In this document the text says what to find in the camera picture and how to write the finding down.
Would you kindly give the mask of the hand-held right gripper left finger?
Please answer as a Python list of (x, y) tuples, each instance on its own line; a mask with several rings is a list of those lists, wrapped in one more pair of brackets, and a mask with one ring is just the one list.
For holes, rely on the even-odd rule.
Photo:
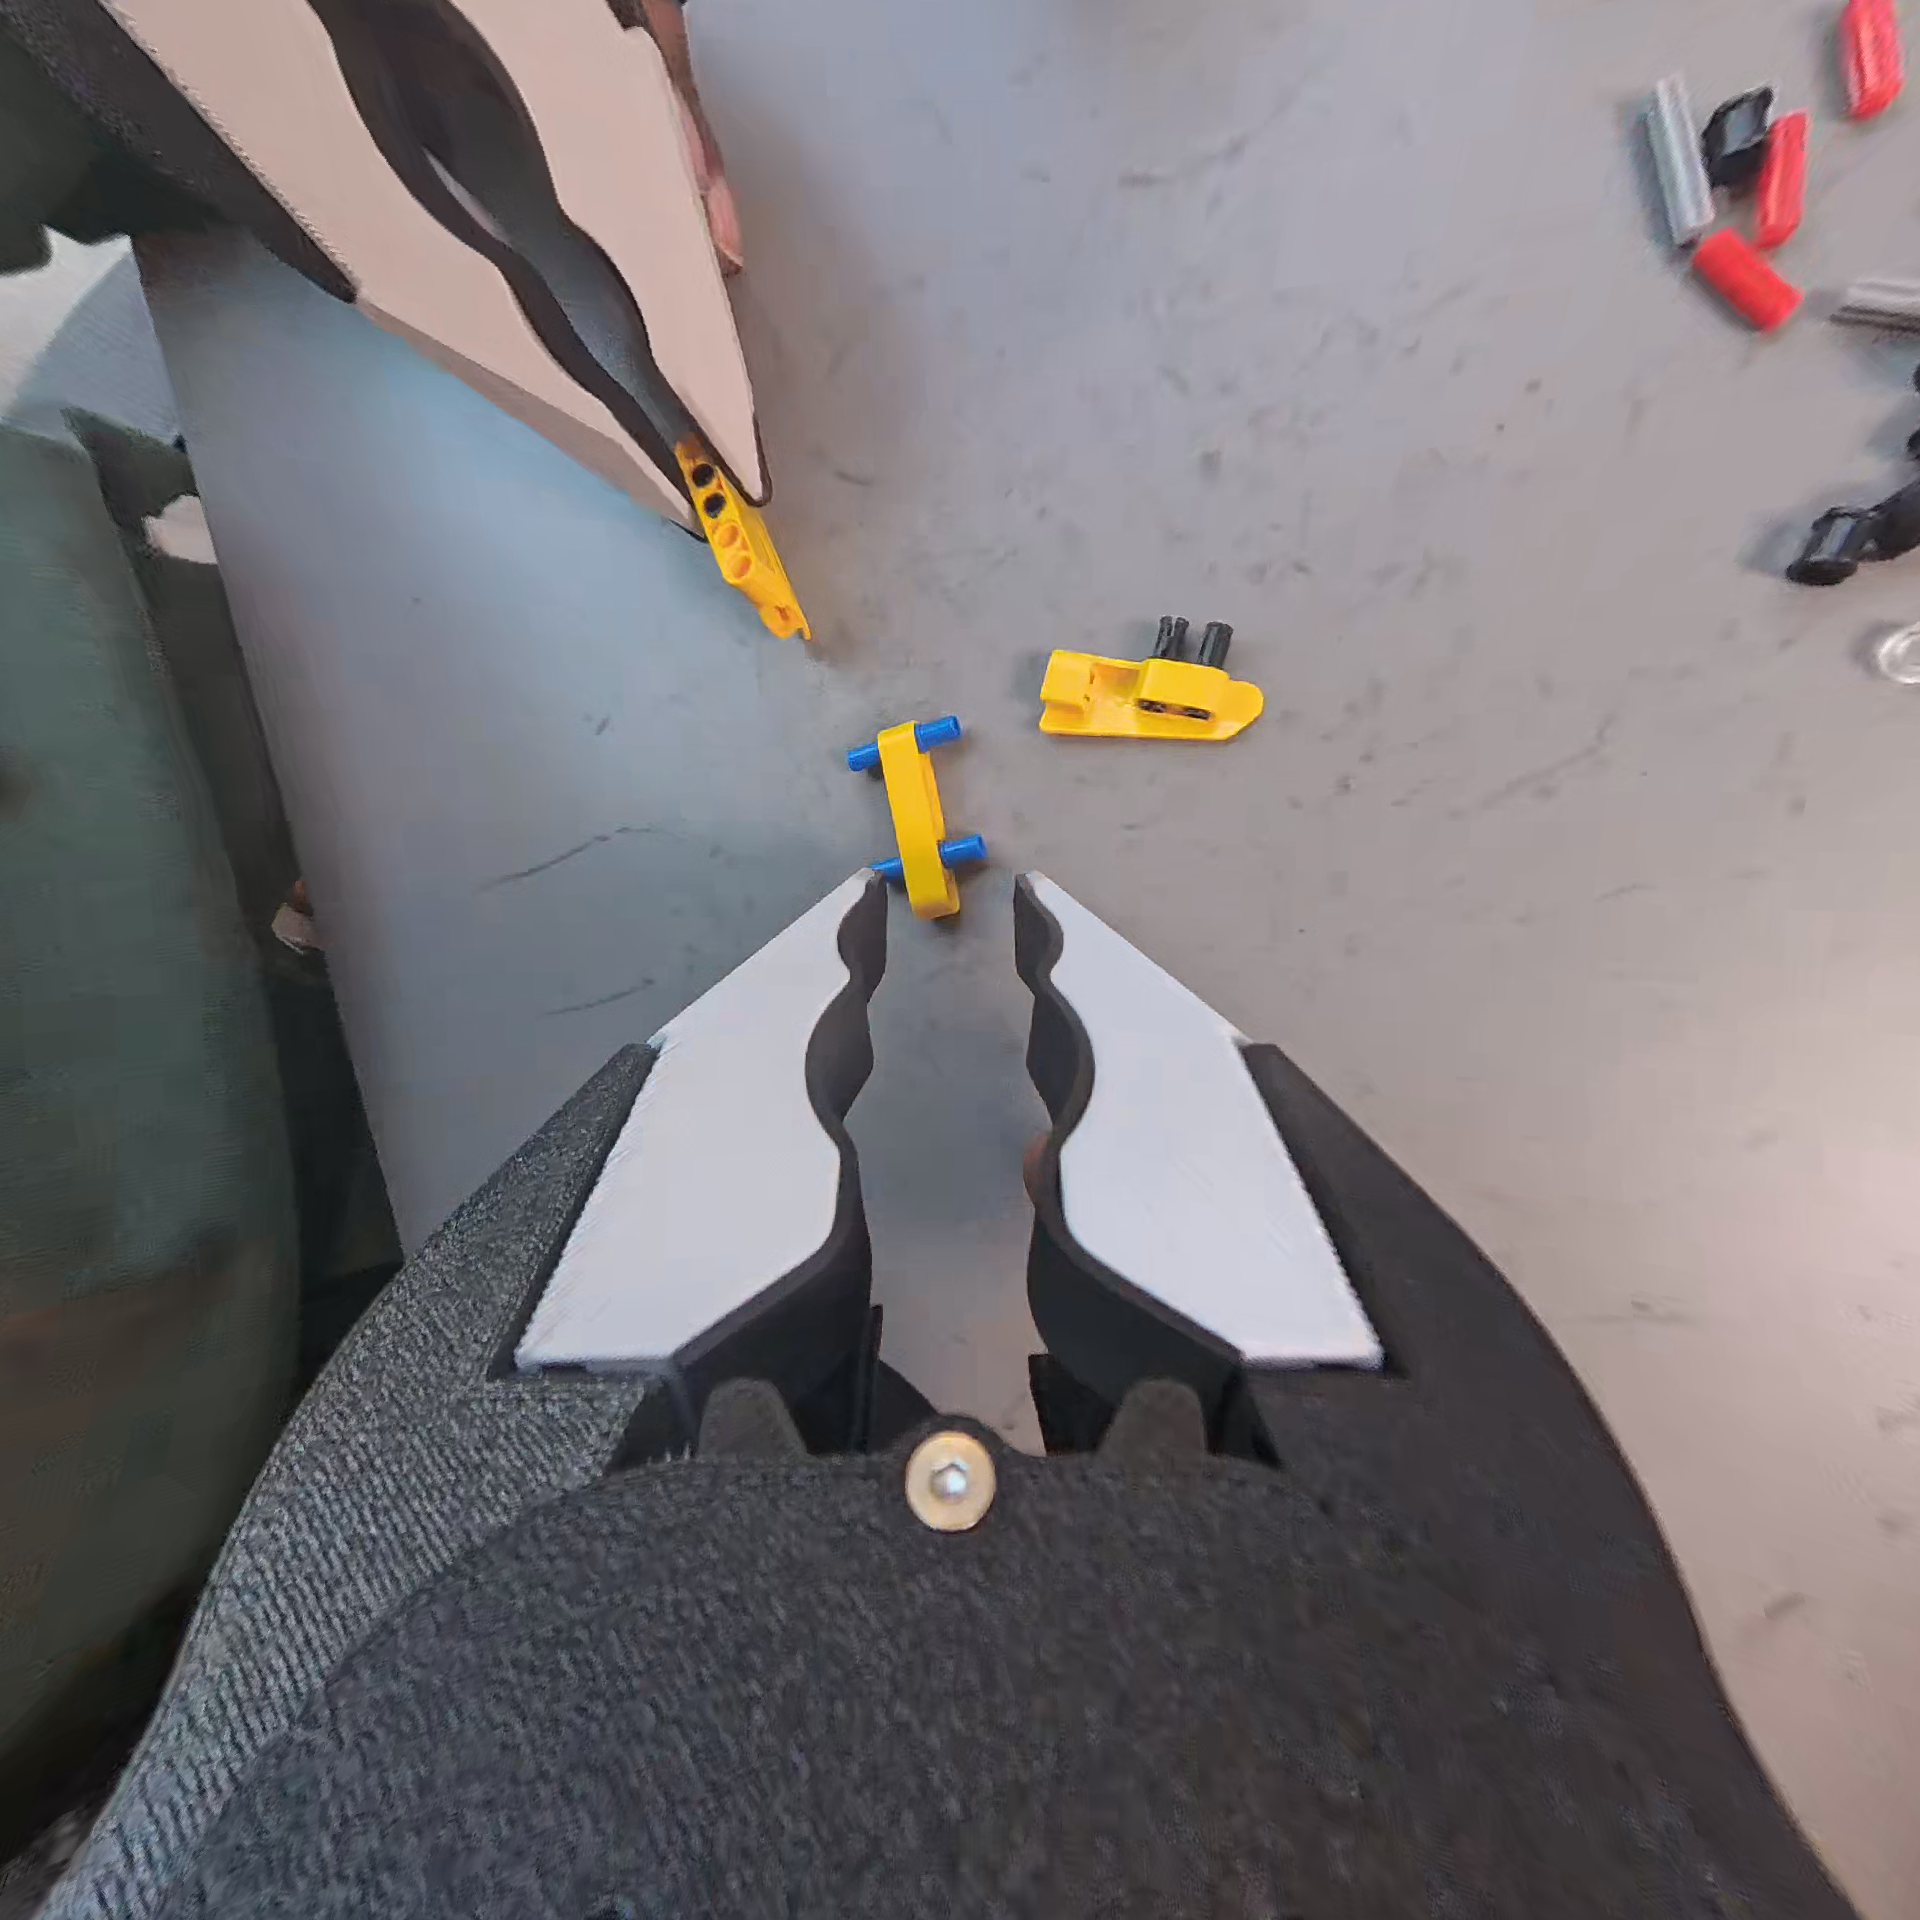
[(848, 1113), (873, 1072), (887, 888), (860, 871), (648, 1039), (516, 1343), (521, 1373), (688, 1373), (783, 1289), (873, 1260)]

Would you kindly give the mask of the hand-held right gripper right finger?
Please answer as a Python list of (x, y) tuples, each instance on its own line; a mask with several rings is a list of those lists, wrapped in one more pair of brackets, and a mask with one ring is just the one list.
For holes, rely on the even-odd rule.
[(1380, 1368), (1237, 1024), (1043, 872), (1015, 885), (1015, 965), (1059, 1158), (1028, 1260), (1053, 1355), (1089, 1371)]

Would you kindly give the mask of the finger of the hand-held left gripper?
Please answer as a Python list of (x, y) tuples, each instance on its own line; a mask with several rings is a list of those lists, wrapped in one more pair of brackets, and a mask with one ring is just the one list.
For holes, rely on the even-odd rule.
[(674, 446), (773, 491), (745, 352), (656, 45), (607, 4), (437, 4), (437, 221), (497, 294), (471, 381), (649, 507)]
[[(660, 52), (649, 4), (607, 7)], [(347, 304), (490, 397), (461, 347), (488, 345), (497, 284), (437, 221), (437, 4), (157, 1), (113, 15), (343, 265)], [(688, 491), (679, 507), (640, 505), (703, 528)]]

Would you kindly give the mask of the yellow lego beam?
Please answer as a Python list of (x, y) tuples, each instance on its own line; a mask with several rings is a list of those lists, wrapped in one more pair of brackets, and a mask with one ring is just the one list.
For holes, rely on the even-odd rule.
[(756, 580), (786, 579), (762, 511), (736, 489), (703, 433), (688, 432), (677, 441), (674, 452), (714, 561), (722, 579), (752, 604)]
[(884, 753), (881, 782), (906, 867), (903, 893), (919, 919), (941, 921), (961, 909), (961, 893), (957, 871), (945, 871), (937, 857), (937, 845), (952, 837), (930, 757), (895, 747)]

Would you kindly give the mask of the pile of small lego connectors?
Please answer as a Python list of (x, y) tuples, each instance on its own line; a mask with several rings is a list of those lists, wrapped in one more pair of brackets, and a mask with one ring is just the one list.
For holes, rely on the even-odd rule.
[[(1844, 1), (1831, 24), (1843, 116), (1871, 124), (1906, 91), (1906, 17), (1896, 1)], [(1786, 329), (1807, 305), (1778, 256), (1809, 214), (1810, 109), (1778, 107), (1772, 85), (1749, 86), (1697, 115), (1690, 85), (1659, 78), (1639, 109), (1645, 157), (1672, 246), (1720, 305), (1761, 335)], [(1813, 517), (1783, 569), (1789, 584), (1828, 590), (1861, 569), (1919, 549), (1919, 479), (1872, 503), (1841, 503)]]

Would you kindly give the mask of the person's left hand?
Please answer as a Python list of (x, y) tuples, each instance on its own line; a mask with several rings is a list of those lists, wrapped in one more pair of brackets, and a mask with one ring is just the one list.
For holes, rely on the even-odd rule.
[(688, 47), (688, 21), (684, 1), (649, 4), (651, 35), (660, 47), (668, 72), (679, 94), (692, 168), (703, 188), (705, 212), (721, 270), (728, 279), (743, 271), (745, 240), (736, 212), (736, 198), (728, 165), (719, 147), (711, 118), (705, 109), (699, 85)]

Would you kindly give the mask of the grey mesh chair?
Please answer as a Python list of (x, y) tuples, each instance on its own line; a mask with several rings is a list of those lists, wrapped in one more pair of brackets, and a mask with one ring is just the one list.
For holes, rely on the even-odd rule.
[(33, 271), (3, 276), (3, 419), (49, 439), (85, 412), (160, 444), (181, 419), (125, 237), (51, 237)]

